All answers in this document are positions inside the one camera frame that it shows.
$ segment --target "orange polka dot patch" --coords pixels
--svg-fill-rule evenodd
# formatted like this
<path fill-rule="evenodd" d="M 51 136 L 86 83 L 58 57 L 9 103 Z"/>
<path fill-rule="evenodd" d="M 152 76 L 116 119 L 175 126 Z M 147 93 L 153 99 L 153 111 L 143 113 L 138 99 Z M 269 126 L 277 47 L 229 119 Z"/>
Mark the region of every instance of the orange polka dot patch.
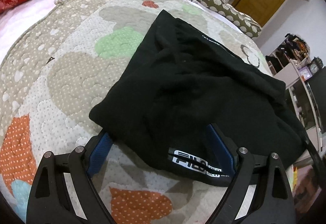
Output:
<path fill-rule="evenodd" d="M 36 173 L 29 120 L 29 115 L 15 117 L 8 127 L 0 149 L 0 173 L 11 193 L 11 183 L 14 180 L 22 180 L 31 185 Z"/>
<path fill-rule="evenodd" d="M 172 212 L 170 199 L 158 192 L 110 188 L 112 217 L 117 224 L 151 224 Z"/>

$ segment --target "metal bolt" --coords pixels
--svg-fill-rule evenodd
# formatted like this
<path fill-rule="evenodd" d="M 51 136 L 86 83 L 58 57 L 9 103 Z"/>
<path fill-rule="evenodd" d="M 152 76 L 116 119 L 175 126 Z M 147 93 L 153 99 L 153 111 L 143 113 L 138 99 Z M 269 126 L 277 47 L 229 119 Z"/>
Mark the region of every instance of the metal bolt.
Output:
<path fill-rule="evenodd" d="M 273 152 L 273 153 L 271 154 L 271 156 L 272 156 L 272 158 L 275 159 L 275 160 L 278 159 L 278 154 L 275 153 L 275 152 Z"/>
<path fill-rule="evenodd" d="M 51 151 L 47 151 L 44 154 L 44 158 L 49 158 L 49 157 L 51 157 L 51 155 L 52 155 Z"/>
<path fill-rule="evenodd" d="M 83 146 L 78 146 L 78 147 L 75 148 L 75 151 L 77 153 L 83 152 L 83 150 L 84 150 L 84 147 Z"/>
<path fill-rule="evenodd" d="M 247 154 L 247 153 L 248 153 L 248 150 L 247 150 L 245 147 L 241 147 L 241 148 L 239 148 L 239 151 L 240 151 L 240 153 L 242 153 L 242 154 Z"/>

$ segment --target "quilt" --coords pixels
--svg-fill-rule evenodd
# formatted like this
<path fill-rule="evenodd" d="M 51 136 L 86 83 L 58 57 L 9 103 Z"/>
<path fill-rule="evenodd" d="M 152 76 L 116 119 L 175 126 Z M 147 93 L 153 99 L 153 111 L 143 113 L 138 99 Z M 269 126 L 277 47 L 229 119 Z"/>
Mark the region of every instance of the quilt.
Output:
<path fill-rule="evenodd" d="M 163 9 L 270 74 L 252 39 L 185 0 L 58 0 L 0 68 L 0 191 L 23 220 L 43 154 L 71 152 L 101 131 L 89 111 L 120 78 Z M 226 190 L 154 170 L 121 144 L 92 181 L 117 224 L 205 223 Z M 68 174 L 66 182 L 84 217 Z"/>

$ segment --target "green polka dot pillow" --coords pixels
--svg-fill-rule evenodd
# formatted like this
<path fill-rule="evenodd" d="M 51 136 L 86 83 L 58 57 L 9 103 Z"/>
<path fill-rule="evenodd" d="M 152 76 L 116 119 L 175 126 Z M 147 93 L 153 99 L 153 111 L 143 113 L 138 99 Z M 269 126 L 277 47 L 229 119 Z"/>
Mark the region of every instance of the green polka dot pillow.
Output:
<path fill-rule="evenodd" d="M 261 26 L 255 22 L 250 16 L 237 11 L 224 0 L 197 0 L 204 7 L 226 17 L 233 22 L 243 33 L 252 39 L 257 38 L 261 34 Z"/>

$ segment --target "black garment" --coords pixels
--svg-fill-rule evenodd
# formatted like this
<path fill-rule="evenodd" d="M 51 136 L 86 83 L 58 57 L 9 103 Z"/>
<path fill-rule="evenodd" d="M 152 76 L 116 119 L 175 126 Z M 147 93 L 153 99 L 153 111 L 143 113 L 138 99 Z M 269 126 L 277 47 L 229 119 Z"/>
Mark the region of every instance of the black garment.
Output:
<path fill-rule="evenodd" d="M 180 150 L 219 168 L 204 136 L 210 123 L 253 154 L 278 153 L 285 167 L 304 151 L 298 133 L 306 132 L 286 106 L 285 84 L 166 11 L 89 117 L 149 166 L 215 186 L 230 177 L 168 159 Z"/>

